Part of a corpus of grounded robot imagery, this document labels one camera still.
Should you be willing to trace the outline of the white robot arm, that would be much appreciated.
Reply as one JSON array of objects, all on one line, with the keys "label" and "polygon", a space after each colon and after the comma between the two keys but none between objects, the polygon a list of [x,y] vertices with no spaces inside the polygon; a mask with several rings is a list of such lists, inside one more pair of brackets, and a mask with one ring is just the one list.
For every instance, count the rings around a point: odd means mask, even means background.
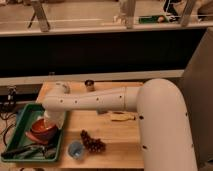
[{"label": "white robot arm", "polygon": [[198,171],[186,103],[169,80],[80,94],[59,82],[45,95],[42,106],[51,120],[71,110],[135,112],[144,171]]}]

